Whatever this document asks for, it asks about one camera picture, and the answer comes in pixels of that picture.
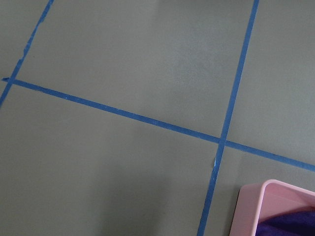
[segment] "blue line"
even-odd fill
[[[8,80],[9,80],[9,78],[2,79],[2,81],[5,81],[5,82],[8,82]],[[131,119],[135,119],[135,120],[138,120],[138,121],[141,121],[141,122],[144,122],[144,123],[148,123],[148,124],[152,124],[152,125],[155,125],[155,126],[159,126],[159,127],[162,127],[162,128],[165,128],[165,129],[169,129],[169,130],[172,130],[172,131],[175,131],[175,132],[178,132],[178,133],[182,133],[182,134],[193,136],[193,137],[196,137],[196,138],[199,138],[199,139],[207,140],[207,141],[210,141],[210,142],[213,142],[213,143],[216,143],[216,144],[218,144],[219,140],[220,140],[219,138],[211,136],[211,135],[208,135],[208,134],[200,133],[200,132],[197,132],[197,131],[194,131],[194,130],[191,130],[191,129],[186,129],[186,128],[183,128],[183,127],[180,127],[180,126],[176,126],[176,125],[173,125],[173,124],[169,124],[169,123],[166,123],[166,122],[163,122],[163,121],[159,121],[159,120],[156,120],[156,119],[144,117],[144,116],[141,116],[141,115],[138,115],[138,114],[135,114],[135,113],[127,112],[127,111],[124,111],[124,110],[121,110],[121,109],[117,109],[117,108],[114,108],[114,107],[110,107],[110,106],[107,106],[107,105],[104,105],[104,104],[101,104],[101,103],[97,103],[97,102],[93,102],[93,101],[90,101],[90,100],[86,100],[84,98],[72,96],[72,95],[69,95],[69,94],[66,94],[66,93],[63,93],[63,92],[58,92],[58,91],[55,91],[55,90],[52,90],[52,89],[49,89],[49,88],[43,88],[41,86],[30,84],[30,83],[27,83],[27,82],[24,82],[24,81],[21,81],[21,80],[14,80],[13,84],[19,85],[19,86],[22,86],[22,87],[25,87],[25,88],[28,88],[28,89],[40,91],[40,92],[43,92],[45,94],[49,94],[49,95],[52,95],[52,96],[55,96],[55,97],[63,98],[63,99],[66,99],[66,100],[69,100],[69,101],[72,101],[72,102],[80,103],[80,104],[83,104],[83,105],[86,105],[86,106],[94,107],[94,108],[97,108],[99,110],[103,110],[103,111],[107,111],[107,112],[110,112],[110,113],[114,113],[114,114],[117,114],[117,115],[120,115],[120,116],[123,116],[123,117],[131,118]]]
[[[224,124],[222,127],[220,142],[218,145],[218,150],[217,150],[217,154],[216,154],[216,158],[215,158],[215,165],[214,165],[212,173],[211,173],[209,188],[207,191],[205,204],[204,204],[204,208],[203,208],[201,219],[200,219],[197,236],[203,236],[204,232],[205,232],[205,228],[206,228],[206,224],[207,224],[207,220],[208,220],[208,215],[209,215],[209,210],[210,210],[210,206],[211,206],[211,202],[212,202],[212,198],[213,198],[213,194],[214,194],[214,189],[216,186],[216,182],[217,182],[217,178],[218,178],[218,174],[219,174],[219,169],[220,169],[220,165],[221,165],[222,155],[224,152],[226,137],[227,137],[228,130],[230,127],[233,109],[234,109],[234,105],[235,105],[235,100],[236,100],[238,88],[240,85],[240,81],[242,78],[246,54],[247,54],[248,46],[249,46],[250,39],[251,39],[251,34],[252,34],[253,25],[255,22],[258,4],[259,4],[259,0],[254,0],[253,6],[252,6],[251,16],[250,16],[248,26],[246,29],[245,39],[243,42],[243,47],[242,47],[239,63],[237,66],[237,71],[236,71],[236,75],[235,75],[235,79],[234,79],[234,84],[233,84],[230,100],[228,103],[228,107],[227,107],[227,111],[226,111],[226,115],[225,115],[225,119],[224,119]]]
[[[291,159],[291,158],[288,158],[285,156],[276,155],[276,154],[273,154],[271,152],[262,151],[262,150],[259,150],[259,149],[253,148],[253,147],[249,147],[249,146],[238,144],[238,143],[231,142],[231,141],[226,141],[225,145],[227,147],[230,147],[230,148],[238,149],[240,151],[248,152],[251,154],[255,154],[258,156],[262,156],[262,157],[274,160],[274,161],[279,161],[279,162],[282,162],[282,163],[285,163],[285,164],[288,164],[291,166],[295,166],[295,167],[299,167],[299,168],[302,168],[302,169],[305,169],[308,171],[315,172],[315,165],[312,165],[309,163],[294,160],[294,159]]]
[[[45,19],[46,15],[47,15],[51,5],[53,4],[53,2],[54,2],[54,0],[49,0],[48,1],[48,3],[46,5],[43,13],[41,14],[41,16],[40,16],[40,18],[39,18],[39,20],[38,20],[38,22],[37,22],[33,32],[32,32],[32,34],[31,34],[31,36],[30,36],[30,38],[29,38],[29,40],[28,40],[28,42],[27,42],[27,44],[26,44],[26,46],[24,48],[23,56],[17,62],[16,66],[15,66],[15,68],[14,68],[14,70],[13,70],[13,72],[12,72],[12,74],[11,74],[9,80],[8,80],[8,83],[6,84],[6,86],[5,86],[5,88],[4,88],[3,92],[2,92],[2,95],[0,97],[0,108],[1,108],[1,106],[2,106],[6,96],[8,95],[8,93],[9,93],[9,91],[11,89],[17,74],[19,73],[19,70],[20,70],[20,68],[21,68],[21,66],[22,66],[22,64],[24,62],[24,59],[25,59],[26,55],[28,54],[28,52],[30,50],[30,47],[32,45],[33,39],[34,39],[35,34],[37,32],[38,26],[44,21],[44,19]]]

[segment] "pink bin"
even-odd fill
[[[244,185],[238,196],[230,236],[255,236],[257,224],[274,216],[315,209],[315,193],[270,179]]]

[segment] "blue grid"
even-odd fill
[[[205,204],[204,204],[204,209],[202,211],[202,215],[201,215],[201,219],[200,219],[200,224],[199,224],[199,228],[198,228],[198,232],[197,232],[197,236],[203,236],[204,235],[204,231],[205,231],[205,227],[206,227],[206,223],[207,223],[207,219],[208,219],[208,215],[209,215],[209,211],[210,211],[210,206],[211,206],[211,202],[212,202],[212,197],[214,194],[214,189],[216,186],[216,181],[217,181],[217,177],[218,177],[218,173],[220,170],[220,164],[221,164],[221,160],[222,160],[222,156],[223,156],[223,152],[224,152],[224,148],[225,147],[230,147],[230,148],[234,148],[243,152],[248,152],[251,154],[255,154],[261,157],[265,157],[274,161],[278,161],[278,162],[282,162],[288,165],[292,165],[298,168],[302,168],[305,170],[309,170],[312,172],[315,172],[315,165],[309,164],[309,163],[305,163],[302,161],[298,161],[298,160],[294,160],[285,156],[281,156],[281,155],[276,155],[267,151],[263,151],[257,148],[253,148],[253,147],[249,147],[243,144],[239,144],[239,143],[235,143],[232,141],[227,140],[227,134],[228,134],[228,130],[229,130],[229,126],[230,126],[230,122],[232,119],[232,114],[233,114],[233,109],[234,109],[234,105],[235,105],[235,101],[236,101],[236,97],[237,97],[237,92],[238,92],[238,88],[239,88],[239,84],[241,81],[241,77],[242,77],[242,73],[243,73],[243,68],[244,68],[244,63],[246,60],[246,54],[247,54],[247,50],[248,50],[248,46],[249,46],[249,42],[250,42],[250,37],[251,37],[251,33],[252,33],[252,29],[254,26],[254,21],[255,21],[255,16],[258,10],[258,5],[259,5],[259,0],[254,0],[253,1],[253,6],[252,6],[252,12],[250,15],[250,19],[249,19],[249,23],[248,23],[248,27],[246,30],[246,34],[245,34],[245,39],[244,39],[244,43],[243,43],[243,47],[242,47],[242,51],[241,51],[241,55],[240,55],[240,59],[239,59],[239,64],[237,67],[237,71],[236,71],[236,75],[235,75],[235,79],[234,79],[234,84],[233,84],[233,88],[231,91],[231,95],[230,95],[230,100],[228,103],[228,108],[226,111],[226,115],[225,115],[225,119],[224,119],[224,123],[223,123],[223,127],[222,127],[222,132],[221,132],[221,136],[220,138],[209,135],[209,134],[205,134],[205,133],[201,133],[201,132],[197,132],[191,129],[187,129],[184,127],[180,127],[177,125],[173,125],[173,124],[169,124],[160,120],[156,120],[153,118],[149,118],[149,117],[145,117],[139,114],[135,114],[135,113],[131,113],[128,111],[124,111],[118,108],[114,108],[105,104],[101,104],[101,103],[97,103],[94,101],[90,101],[90,100],[86,100],[84,98],[81,97],[77,97],[77,96],[73,96],[70,94],[66,94],[66,93],[62,93],[56,90],[52,90],[49,88],[43,88],[41,86],[35,85],[35,84],[30,84],[21,80],[17,80],[16,76],[24,62],[25,57],[27,56],[30,47],[32,45],[32,41],[35,37],[35,34],[38,30],[39,25],[44,21],[47,13],[49,12],[52,4],[53,4],[54,0],[49,0],[42,15],[40,16],[28,42],[26,47],[24,48],[24,54],[23,56],[18,60],[11,76],[9,78],[3,78],[2,81],[6,82],[6,86],[1,94],[0,97],[0,108],[3,104],[3,102],[5,101],[12,85],[17,85],[17,86],[21,86],[27,89],[32,89],[32,90],[36,90],[36,91],[40,91],[42,93],[51,95],[51,96],[55,96],[58,98],[62,98],[62,99],[66,99],[72,102],[76,102],[76,103],[80,103],[86,106],[90,106],[99,110],[103,110],[106,112],[110,112],[110,113],[114,113],[123,117],[127,117],[127,118],[131,118],[134,120],[138,120],[144,123],[148,123],[148,124],[152,124],[161,128],[165,128],[165,129],[169,129],[175,132],[179,132],[185,135],[189,135],[189,136],[193,136],[202,140],[206,140],[212,143],[216,143],[218,144],[218,149],[217,149],[217,154],[216,154],[216,158],[215,158],[215,164],[212,170],[212,174],[211,174],[211,178],[210,178],[210,182],[209,182],[209,188],[207,191],[207,196],[205,199]]]

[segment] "dark purple cloth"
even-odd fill
[[[285,214],[261,222],[256,236],[315,236],[315,211]]]

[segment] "gray floor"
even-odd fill
[[[3,1],[1,78],[46,4]],[[0,235],[196,235],[218,149],[202,137],[221,136],[252,4],[55,0],[16,79],[158,121],[13,85],[0,108]],[[314,11],[260,2],[227,137],[313,170]],[[229,234],[244,184],[315,191],[313,171],[244,151],[225,147],[204,235]]]

